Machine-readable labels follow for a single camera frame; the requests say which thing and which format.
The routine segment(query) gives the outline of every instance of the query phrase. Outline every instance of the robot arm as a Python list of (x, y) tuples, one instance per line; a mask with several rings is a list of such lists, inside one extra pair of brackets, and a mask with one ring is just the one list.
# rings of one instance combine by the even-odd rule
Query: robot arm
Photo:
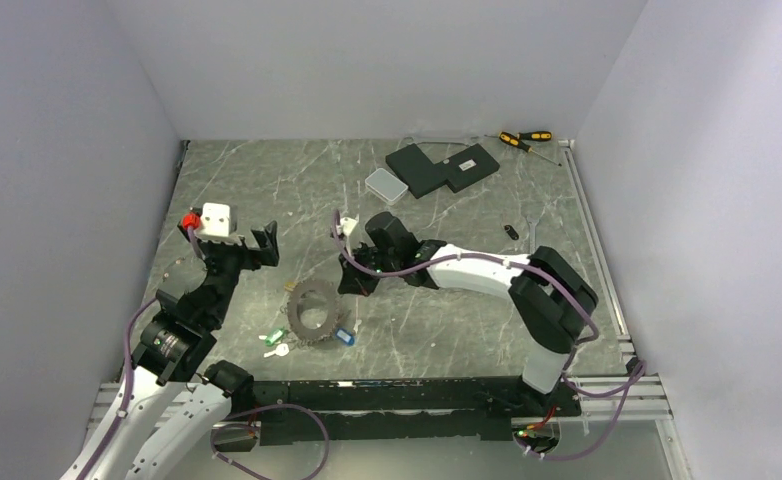
[[(257, 270), (279, 263), (276, 222), (253, 230), (258, 247), (247, 245), (236, 233), (232, 209), (207, 203), (188, 214), (196, 222), (204, 260), (178, 259), (164, 274), (156, 299), (161, 310), (141, 333), (132, 353), (131, 393), (121, 391), (62, 480), (157, 479), (164, 476), (205, 432), (226, 417), (235, 402), (252, 404), (253, 377), (244, 370), (218, 362), (205, 372), (183, 412), (174, 415), (150, 436), (176, 395), (199, 369), (223, 324), (241, 270)], [(180, 231), (189, 238), (184, 224)], [(121, 403), (129, 394), (125, 411)], [(94, 461), (88, 471), (86, 464)]]
[[(548, 293), (545, 290), (547, 282), (526, 270), (512, 267), (511, 263), (530, 265), (550, 274), (590, 314), (597, 306), (597, 295), (558, 252), (539, 247), (532, 255), (492, 255), (465, 250), (441, 240), (418, 241), (388, 212), (368, 220), (365, 230), (374, 246), (361, 244), (352, 256), (371, 270), (410, 272), (401, 276), (406, 283), (416, 287), (463, 288), (511, 300), (535, 340), (523, 381), (542, 396), (554, 389), (585, 324), (561, 293), (555, 289)], [(419, 265), (442, 257), (458, 260), (433, 263), (413, 271)], [(486, 260), (486, 257), (498, 258), (502, 263)], [(378, 277), (358, 270), (343, 254), (339, 262), (343, 275), (338, 293), (368, 296), (374, 291)]]

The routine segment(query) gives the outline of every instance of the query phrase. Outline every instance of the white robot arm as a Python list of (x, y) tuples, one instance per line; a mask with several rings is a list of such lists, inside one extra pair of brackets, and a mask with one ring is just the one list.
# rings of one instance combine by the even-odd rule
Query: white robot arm
[[(342, 222), (336, 217), (336, 224)], [(523, 381), (537, 392), (539, 403), (547, 402), (586, 325), (578, 310), (587, 316), (598, 302), (558, 252), (539, 247), (530, 255), (493, 255), (442, 240), (418, 241), (388, 212), (368, 220), (365, 231), (374, 246), (363, 243), (352, 251), (343, 249), (340, 235), (334, 235), (343, 273), (338, 293), (367, 296), (380, 278), (396, 276), (415, 287), (462, 288), (511, 300), (535, 340)], [(333, 232), (344, 233), (338, 228)], [(549, 293), (544, 289), (548, 284), (554, 287)]]
[(128, 413), (94, 466), (82, 476), (82, 468), (97, 453), (117, 417), (122, 389), (61, 480), (163, 479), (203, 435), (232, 412), (233, 398), (252, 395), (252, 376), (228, 362), (219, 362), (206, 370), (205, 382), (195, 388), (182, 408), (153, 433), (185, 384), (168, 382), (160, 386), (155, 374), (143, 368), (136, 368), (133, 375)]

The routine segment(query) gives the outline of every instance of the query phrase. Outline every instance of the metal ring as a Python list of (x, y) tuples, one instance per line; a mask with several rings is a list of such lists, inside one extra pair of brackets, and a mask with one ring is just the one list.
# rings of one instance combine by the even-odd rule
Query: metal ring
[[(306, 327), (300, 319), (300, 299), (309, 292), (316, 292), (326, 300), (326, 320), (317, 328)], [(341, 322), (335, 286), (330, 282), (311, 279), (298, 283), (288, 299), (287, 316), (291, 331), (300, 340), (317, 342), (330, 337)]]

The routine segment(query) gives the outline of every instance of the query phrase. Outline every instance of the small black object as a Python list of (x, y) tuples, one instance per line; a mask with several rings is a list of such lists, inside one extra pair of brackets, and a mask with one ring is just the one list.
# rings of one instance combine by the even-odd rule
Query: small black object
[(632, 357), (627, 362), (627, 375), (632, 375), (633, 370), (638, 367), (639, 362), (641, 362), (641, 360), (637, 356)]
[(511, 225), (503, 225), (503, 231), (506, 232), (506, 235), (508, 235), (512, 240), (521, 238), (521, 236), (518, 235), (518, 231), (515, 230), (515, 227)]
[(497, 160), (478, 143), (451, 156), (441, 165), (447, 175), (447, 186), (453, 193), (459, 193), (500, 170)]
[(401, 148), (385, 157), (388, 168), (409, 186), (409, 191), (415, 198), (441, 188), (447, 182), (447, 177), (439, 165), (423, 153), (415, 144)]
[(220, 360), (206, 368), (203, 383), (211, 383), (223, 390), (224, 397), (232, 397), (232, 413), (240, 413), (255, 406), (253, 395), (253, 376), (234, 363)]

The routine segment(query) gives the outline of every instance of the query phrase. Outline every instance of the screwdriver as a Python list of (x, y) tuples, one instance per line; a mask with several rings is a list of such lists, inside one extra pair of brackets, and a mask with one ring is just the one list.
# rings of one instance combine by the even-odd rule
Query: screwdriver
[(519, 133), (518, 138), (520, 140), (532, 140), (533, 142), (549, 142), (553, 140), (553, 134), (544, 130), (537, 132)]
[[(522, 133), (520, 135), (534, 135), (534, 134), (544, 134), (544, 133), (550, 134), (550, 132), (530, 132), (530, 133)], [(506, 145), (509, 145), (509, 146), (521, 149), (524, 152), (534, 153), (534, 154), (538, 155), (539, 157), (541, 157), (541, 158), (547, 160), (548, 162), (552, 163), (553, 165), (559, 165), (558, 163), (556, 163), (553, 160), (545, 157), (544, 155), (542, 155), (542, 154), (540, 154), (540, 153), (538, 153), (536, 151), (533, 151), (531, 146), (529, 146), (529, 145), (527, 145), (527, 144), (525, 144), (525, 143), (523, 143), (521, 141), (520, 135), (515, 136), (515, 135), (512, 135), (511, 133), (508, 133), (508, 132), (500, 132), (500, 136), (498, 138), (500, 139), (501, 142), (505, 143)]]

